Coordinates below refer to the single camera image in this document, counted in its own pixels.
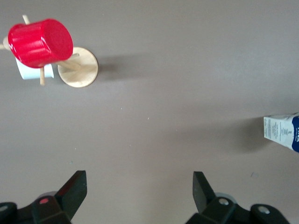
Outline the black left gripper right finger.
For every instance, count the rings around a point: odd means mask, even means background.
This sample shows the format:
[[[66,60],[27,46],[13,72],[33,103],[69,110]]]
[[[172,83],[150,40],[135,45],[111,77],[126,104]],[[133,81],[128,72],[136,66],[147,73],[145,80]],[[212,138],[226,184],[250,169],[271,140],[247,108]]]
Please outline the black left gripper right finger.
[[[289,221],[276,208],[254,204],[250,210],[242,208],[226,196],[217,196],[203,172],[195,171],[192,195],[198,212],[188,224],[288,224]]]

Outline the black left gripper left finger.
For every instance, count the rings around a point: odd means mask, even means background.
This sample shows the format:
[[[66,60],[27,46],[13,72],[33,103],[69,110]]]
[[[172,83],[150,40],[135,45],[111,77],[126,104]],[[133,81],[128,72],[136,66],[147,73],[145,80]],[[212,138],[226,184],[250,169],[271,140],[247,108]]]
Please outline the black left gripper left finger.
[[[78,170],[57,192],[45,193],[23,208],[17,208],[13,202],[2,202],[0,222],[2,224],[70,224],[86,195],[86,171]]]

